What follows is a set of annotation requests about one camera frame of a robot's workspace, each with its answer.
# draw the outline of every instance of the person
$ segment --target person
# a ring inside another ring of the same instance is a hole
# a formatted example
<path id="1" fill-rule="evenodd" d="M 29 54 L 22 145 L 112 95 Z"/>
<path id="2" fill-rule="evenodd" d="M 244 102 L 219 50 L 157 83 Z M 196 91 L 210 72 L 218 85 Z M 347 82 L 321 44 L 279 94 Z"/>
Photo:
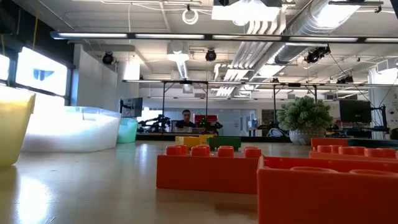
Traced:
<path id="1" fill-rule="evenodd" d="M 175 123 L 176 127 L 178 127 L 178 128 L 184 128 L 184 127 L 195 128 L 196 127 L 195 124 L 190 121 L 191 120 L 191 111 L 184 110 L 182 112 L 182 115 L 183 115 L 183 120 L 177 121 Z"/>

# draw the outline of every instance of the green plant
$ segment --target green plant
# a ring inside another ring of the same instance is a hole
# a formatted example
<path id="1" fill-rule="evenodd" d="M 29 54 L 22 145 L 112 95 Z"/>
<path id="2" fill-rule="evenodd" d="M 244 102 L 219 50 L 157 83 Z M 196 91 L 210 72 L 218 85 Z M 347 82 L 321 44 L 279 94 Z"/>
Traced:
<path id="1" fill-rule="evenodd" d="M 284 130 L 327 128 L 333 121 L 329 115 L 330 106 L 322 100 L 314 102 L 309 96 L 296 97 L 293 102 L 283 104 L 282 109 L 277 112 L 277 119 Z"/>

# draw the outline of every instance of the black monitor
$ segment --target black monitor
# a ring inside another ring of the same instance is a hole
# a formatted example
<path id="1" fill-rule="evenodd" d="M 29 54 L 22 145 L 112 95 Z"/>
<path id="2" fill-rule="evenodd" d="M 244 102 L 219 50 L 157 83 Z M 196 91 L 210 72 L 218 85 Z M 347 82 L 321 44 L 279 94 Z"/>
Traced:
<path id="1" fill-rule="evenodd" d="M 372 122 L 371 102 L 359 100 L 340 100 L 341 122 Z"/>
<path id="2" fill-rule="evenodd" d="M 136 118 L 142 114 L 142 97 L 120 100 L 122 118 Z"/>

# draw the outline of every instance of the white planter pot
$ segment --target white planter pot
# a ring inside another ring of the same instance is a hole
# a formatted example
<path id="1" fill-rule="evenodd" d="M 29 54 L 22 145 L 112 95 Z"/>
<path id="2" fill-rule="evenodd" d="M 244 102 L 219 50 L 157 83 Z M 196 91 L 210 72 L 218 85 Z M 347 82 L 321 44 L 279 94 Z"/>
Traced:
<path id="1" fill-rule="evenodd" d="M 324 128 L 307 128 L 289 131 L 290 140 L 293 144 L 310 145 L 311 138 L 325 137 Z"/>

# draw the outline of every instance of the green lego brick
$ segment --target green lego brick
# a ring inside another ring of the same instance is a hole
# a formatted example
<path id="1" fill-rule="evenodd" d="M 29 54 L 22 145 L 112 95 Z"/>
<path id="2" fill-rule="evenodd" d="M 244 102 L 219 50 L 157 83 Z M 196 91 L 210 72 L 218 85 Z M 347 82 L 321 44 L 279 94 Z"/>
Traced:
<path id="1" fill-rule="evenodd" d="M 238 149 L 241 147 L 241 138 L 231 138 L 231 137 L 208 138 L 207 144 L 210 146 L 210 149 L 212 151 L 214 151 L 215 148 L 218 148 L 220 146 L 233 146 L 234 151 L 238 151 Z"/>

